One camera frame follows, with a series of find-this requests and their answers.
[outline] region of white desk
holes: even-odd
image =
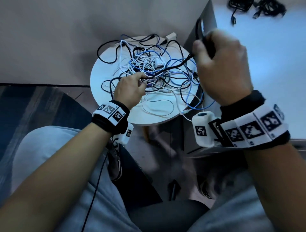
[[[144,38],[144,36],[139,36],[139,37],[135,37],[135,39],[142,39]],[[133,41],[131,39],[126,39],[126,41],[128,41],[131,44],[134,45],[139,45],[138,42]],[[143,42],[143,44],[156,44],[157,43],[157,38],[155,37],[152,40]],[[107,50],[105,50],[100,57],[105,60],[105,61],[113,61],[116,58],[116,47],[118,46],[118,44],[114,45],[113,47],[108,48]],[[167,51],[169,52],[169,54],[171,55],[172,58],[176,58],[176,59],[180,59],[182,58],[181,52],[179,50],[179,47],[176,43],[172,43],[168,46]],[[184,57],[188,56],[188,52],[182,47],[182,51],[184,54]],[[103,63],[101,60],[97,59],[97,61],[95,62],[92,71],[91,71],[91,76],[90,76],[90,87],[91,87],[91,91],[92,91],[92,95],[94,96],[94,99],[96,100],[96,102],[101,105],[105,102],[108,102],[111,100],[111,95],[110,93],[107,93],[105,91],[103,91],[101,89],[101,84],[103,81],[105,80],[110,80],[113,77],[118,77],[120,75],[120,73],[122,73],[122,71],[119,69],[118,71],[116,71],[120,66],[119,66],[119,57],[120,57],[120,48],[118,49],[118,59],[114,64],[106,64]],[[130,54],[127,50],[126,47],[123,48],[123,53],[122,53],[122,62],[121,62],[121,66],[127,65],[129,62],[129,57]],[[163,57],[165,58],[165,61],[167,62],[169,60],[169,57],[167,54],[164,54]],[[191,61],[187,61],[187,66],[192,70],[193,68],[196,67],[195,65],[191,62]],[[175,77],[185,77],[182,74],[179,75],[175,75]],[[176,81],[177,84],[181,84],[184,80],[178,80]],[[191,93],[192,94],[196,94],[198,89],[198,85],[192,85],[191,87]],[[179,115],[180,111],[184,110],[187,105],[182,101],[181,97],[180,97],[180,92],[176,91],[176,97],[174,96],[173,93],[162,93],[162,92],[158,92],[158,93],[152,93],[150,94],[147,98],[149,100],[155,101],[155,100],[161,100],[161,99],[167,99],[170,100],[173,104],[174,104],[174,111],[168,115],[168,116],[156,116],[156,115],[152,115],[150,113],[147,113],[143,110],[141,104],[138,104],[137,106],[135,106],[131,112],[130,115],[128,117],[128,121],[134,125],[140,125],[140,126],[150,126],[150,125],[157,125],[166,121],[171,120],[172,118],[176,117]],[[190,95],[188,98],[188,103],[191,103],[192,99],[193,99],[193,95]],[[167,114],[169,112],[171,112],[172,110],[172,104],[168,101],[159,101],[159,102],[148,102],[148,101],[144,101],[144,107],[147,111],[149,112],[154,112],[155,114]]]
[[[233,13],[227,0],[212,0],[217,27],[236,36],[247,47],[255,89],[276,102],[285,113],[292,139],[306,139],[306,1],[281,0],[284,17],[257,19],[252,7],[247,13]],[[220,116],[217,104],[208,108]]]

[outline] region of person's right arm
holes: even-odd
[[[210,33],[208,39],[215,44],[213,59],[201,41],[193,45],[198,75],[207,94],[227,106],[253,90],[246,48],[220,30]],[[306,231],[306,162],[298,151],[288,142],[244,153],[259,199],[272,223],[284,231]]]

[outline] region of round white table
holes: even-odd
[[[144,37],[145,36],[137,36],[134,38],[142,39]],[[143,42],[143,44],[156,44],[157,39],[158,38],[155,37],[149,41]],[[139,42],[134,41],[132,39],[125,39],[125,40],[129,42],[130,44],[134,44],[136,46],[143,47],[143,45],[140,45]],[[117,46],[118,46],[118,43],[106,49],[100,55],[100,58],[107,62],[114,61],[116,58]],[[182,58],[181,52],[179,50],[179,46],[174,42],[169,44],[167,51],[169,52],[171,58],[175,58],[175,59]],[[189,53],[183,47],[182,47],[182,51],[184,54],[184,58],[186,58]],[[165,60],[165,62],[169,61],[170,59],[166,53],[162,57]],[[128,64],[128,62],[130,61],[129,58],[130,58],[130,54],[128,52],[128,49],[126,47],[123,47],[121,67]],[[97,61],[95,62],[92,68],[91,75],[90,75],[90,88],[92,91],[92,95],[94,99],[96,100],[96,102],[98,103],[98,105],[102,105],[105,102],[112,100],[110,93],[107,93],[106,91],[102,90],[101,84],[103,83],[103,81],[111,80],[114,77],[118,77],[122,73],[122,71],[120,70],[119,60],[120,60],[120,48],[118,49],[118,59],[115,63],[107,64],[107,63],[102,62],[100,59],[97,59]],[[191,70],[196,71],[196,66],[192,61],[190,60],[187,61],[187,66]],[[175,77],[184,78],[185,76],[183,74],[176,74]],[[185,81],[185,79],[182,79],[182,80],[175,79],[176,84],[182,84],[183,81]],[[103,84],[103,88],[109,91],[109,84],[110,84],[109,81],[106,82],[106,84]],[[194,95],[197,92],[197,89],[198,89],[198,85],[195,85],[195,84],[191,85],[191,94],[188,97],[188,101],[187,101],[188,103],[191,103],[192,99],[194,98]],[[185,100],[186,100],[188,91],[189,91],[189,88],[184,89],[183,97]],[[175,95],[172,92],[171,93],[156,92],[156,93],[151,93],[146,97],[150,101],[157,101],[157,100],[162,100],[162,99],[167,99],[171,101],[174,105],[174,110],[171,114],[167,116],[156,116],[156,115],[153,115],[153,114],[150,114],[144,111],[141,104],[138,104],[131,110],[130,115],[128,117],[128,121],[134,125],[151,126],[151,125],[157,125],[157,124],[164,123],[178,116],[180,114],[180,111],[184,110],[187,107],[187,105],[182,101],[181,96],[180,96],[180,91],[176,90],[174,92],[175,92]],[[168,101],[158,101],[158,102],[143,101],[143,105],[147,111],[152,112],[154,114],[158,114],[158,115],[165,115],[167,113],[170,113],[173,109],[172,104]]]

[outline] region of carpet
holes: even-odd
[[[10,195],[12,162],[21,140],[48,125],[83,129],[91,114],[53,87],[0,86],[0,206]]]

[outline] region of light blue jeans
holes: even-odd
[[[30,132],[21,142],[13,162],[12,192],[78,132],[76,129],[57,126],[42,127]],[[80,199],[58,225],[56,231],[81,231],[105,154],[106,151],[103,151]],[[140,231],[131,222],[122,198],[109,178],[107,168],[103,168],[85,231]],[[189,229],[189,232],[209,231],[275,231],[262,208],[252,178],[247,171],[237,175],[234,185],[227,187],[211,210]]]

